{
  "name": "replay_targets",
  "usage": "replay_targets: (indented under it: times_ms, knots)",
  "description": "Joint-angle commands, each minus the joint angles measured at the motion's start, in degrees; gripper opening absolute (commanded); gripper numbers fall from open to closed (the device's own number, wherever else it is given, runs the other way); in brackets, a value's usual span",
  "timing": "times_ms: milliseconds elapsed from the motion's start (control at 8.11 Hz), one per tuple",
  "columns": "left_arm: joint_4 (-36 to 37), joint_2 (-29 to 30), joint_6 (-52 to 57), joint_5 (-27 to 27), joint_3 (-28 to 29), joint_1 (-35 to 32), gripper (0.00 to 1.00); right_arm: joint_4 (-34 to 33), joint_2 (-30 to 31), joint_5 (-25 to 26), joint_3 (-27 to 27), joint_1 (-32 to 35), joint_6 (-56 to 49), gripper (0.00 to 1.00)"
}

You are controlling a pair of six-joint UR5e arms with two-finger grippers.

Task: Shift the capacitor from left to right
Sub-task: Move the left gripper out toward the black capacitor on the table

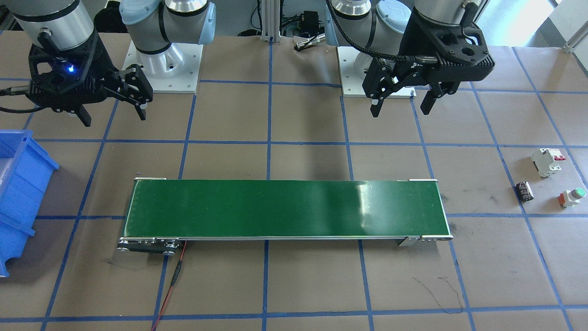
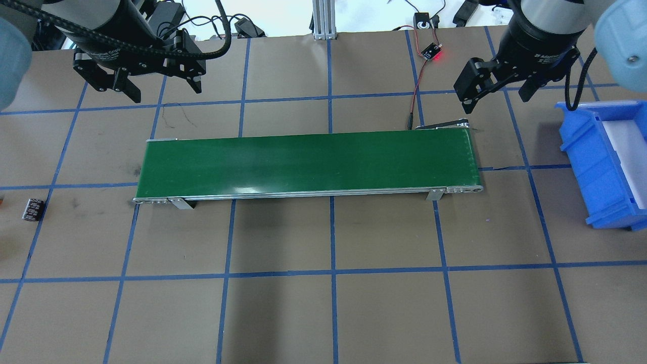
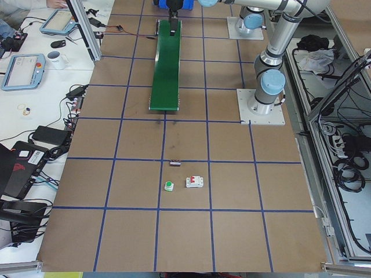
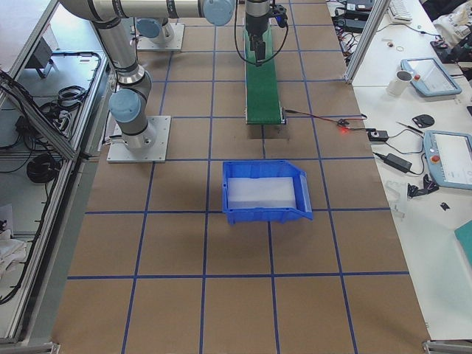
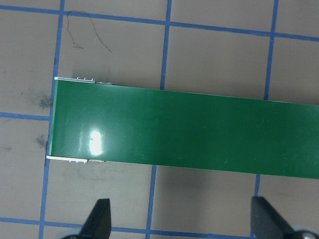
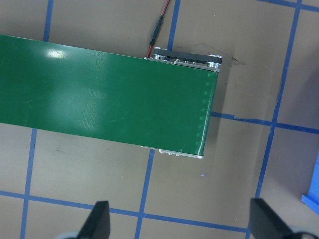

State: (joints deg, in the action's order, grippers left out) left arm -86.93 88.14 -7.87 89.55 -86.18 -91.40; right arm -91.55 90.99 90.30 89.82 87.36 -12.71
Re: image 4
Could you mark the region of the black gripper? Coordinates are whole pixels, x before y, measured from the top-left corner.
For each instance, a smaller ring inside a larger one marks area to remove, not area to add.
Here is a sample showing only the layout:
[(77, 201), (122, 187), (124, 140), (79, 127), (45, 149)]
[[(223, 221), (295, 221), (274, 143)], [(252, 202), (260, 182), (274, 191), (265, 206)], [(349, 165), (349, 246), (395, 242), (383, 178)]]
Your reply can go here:
[(263, 41), (263, 34), (268, 30), (269, 19), (275, 18), (279, 27), (286, 28), (286, 8), (275, 1), (248, 0), (246, 1), (245, 12), (250, 50), (255, 52), (255, 65), (262, 66), (266, 59), (266, 43)]

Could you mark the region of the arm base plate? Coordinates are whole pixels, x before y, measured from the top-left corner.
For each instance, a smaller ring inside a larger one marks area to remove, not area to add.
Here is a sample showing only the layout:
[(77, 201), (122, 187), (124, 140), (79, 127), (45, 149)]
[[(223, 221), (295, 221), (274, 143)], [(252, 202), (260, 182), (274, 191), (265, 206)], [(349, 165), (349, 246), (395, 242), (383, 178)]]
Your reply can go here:
[(110, 163), (165, 162), (171, 116), (147, 116), (147, 128), (140, 135), (129, 136), (115, 123), (107, 161)]
[(185, 25), (167, 22), (161, 25), (154, 19), (143, 18), (136, 23), (139, 34), (139, 51), (168, 52), (180, 51), (183, 44)]

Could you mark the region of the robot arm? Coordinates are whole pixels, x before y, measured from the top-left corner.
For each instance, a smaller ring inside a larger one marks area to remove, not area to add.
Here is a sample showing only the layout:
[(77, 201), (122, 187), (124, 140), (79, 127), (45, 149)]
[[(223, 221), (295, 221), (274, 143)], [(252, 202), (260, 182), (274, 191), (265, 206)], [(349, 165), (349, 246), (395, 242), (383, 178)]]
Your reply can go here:
[(166, 44), (174, 39), (174, 30), (166, 18), (138, 18), (136, 29), (142, 37), (156, 44)]
[[(126, 148), (139, 150), (155, 142), (156, 129), (145, 115), (151, 89), (149, 73), (139, 64), (128, 42), (124, 18), (142, 18), (156, 27), (141, 29), (146, 37), (157, 36), (169, 18), (205, 18), (215, 26), (237, 20), (236, 1), (62, 1), (71, 14), (90, 21), (117, 75), (119, 89), (111, 95), (108, 108), (118, 123)], [(271, 49), (269, 21), (288, 28), (286, 9), (275, 1), (246, 1), (245, 62), (246, 121), (254, 125), (278, 125), (285, 119), (280, 105)]]

